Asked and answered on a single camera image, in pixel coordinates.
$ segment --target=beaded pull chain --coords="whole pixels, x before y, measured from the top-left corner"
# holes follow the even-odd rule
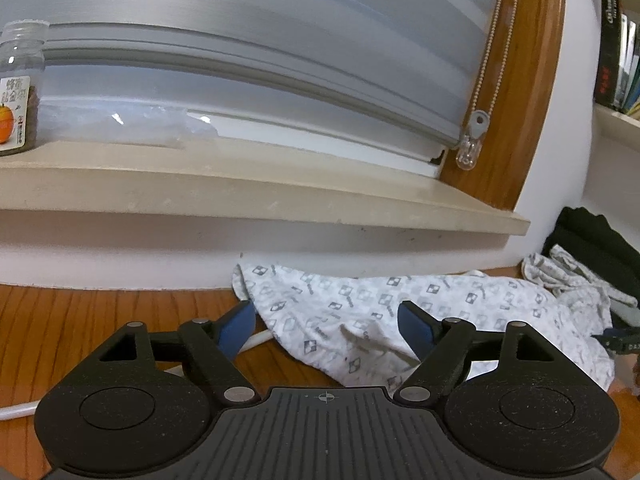
[[[500,15],[500,9],[502,8],[502,0],[497,0],[496,11],[491,21],[491,30],[489,31],[489,39],[487,48],[484,53],[484,59],[482,60],[482,66],[480,67],[480,73],[478,75],[478,81],[476,82],[476,88],[474,89],[473,99],[471,101],[471,114],[466,123],[460,146],[458,147],[458,156],[456,157],[456,163],[461,170],[469,171],[475,168],[478,163],[478,157],[480,150],[482,149],[482,140],[484,134],[489,129],[491,124],[491,114],[494,112],[495,102],[498,99],[500,92],[500,85],[502,84],[502,76],[504,75],[504,69],[507,65],[507,58],[509,57],[509,46],[511,44],[511,36],[513,35],[513,24],[516,20],[516,11],[518,10],[518,0],[514,0],[513,10],[511,11],[511,19],[509,22],[509,29],[507,32],[507,41],[504,45],[504,52],[502,53],[502,64],[500,66],[500,73],[498,75],[498,81],[495,85],[494,96],[491,99],[489,105],[489,111],[477,110],[478,97],[480,95],[480,89],[482,88],[482,82],[486,73],[487,65],[489,63],[489,54],[491,53],[491,47],[494,44],[495,29],[498,24],[498,16]]]

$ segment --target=book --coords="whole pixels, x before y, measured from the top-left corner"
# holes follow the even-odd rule
[[[631,80],[626,87],[625,103],[622,111],[627,113],[640,97],[640,27],[636,25],[636,43],[634,44],[634,56],[631,62]]]
[[[622,108],[622,98],[625,95],[625,63],[626,63],[626,39],[628,36],[628,18],[624,12],[620,13],[620,55],[618,56],[618,79],[616,81],[616,93],[613,97],[615,110]]]
[[[629,111],[626,113],[629,117],[632,117],[636,112],[640,111],[640,100],[636,101],[634,105],[629,108]]]
[[[640,37],[638,25],[629,20],[625,59],[625,93],[622,96],[622,104],[620,105],[622,111],[624,111],[626,99],[629,97],[629,93],[631,92],[631,84],[633,82],[634,75],[636,74],[636,68],[638,68],[638,51],[636,50],[636,47],[638,46],[638,42],[636,40],[638,37]]]
[[[613,108],[618,84],[622,17],[620,0],[602,0],[602,25],[594,100]]]

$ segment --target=jar label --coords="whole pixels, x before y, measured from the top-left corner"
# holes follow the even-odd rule
[[[31,78],[0,79],[0,152],[24,146]]]

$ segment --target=window sill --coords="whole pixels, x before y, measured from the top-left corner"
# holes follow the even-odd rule
[[[432,178],[235,139],[50,142],[0,158],[0,208],[255,218],[524,235],[529,221]]]

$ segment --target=crosshair mark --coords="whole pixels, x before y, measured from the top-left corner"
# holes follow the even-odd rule
[[[316,399],[320,399],[325,404],[328,404],[329,402],[337,398],[338,397],[336,397],[334,394],[330,394],[329,392],[325,392],[324,394],[320,394],[316,397]]]

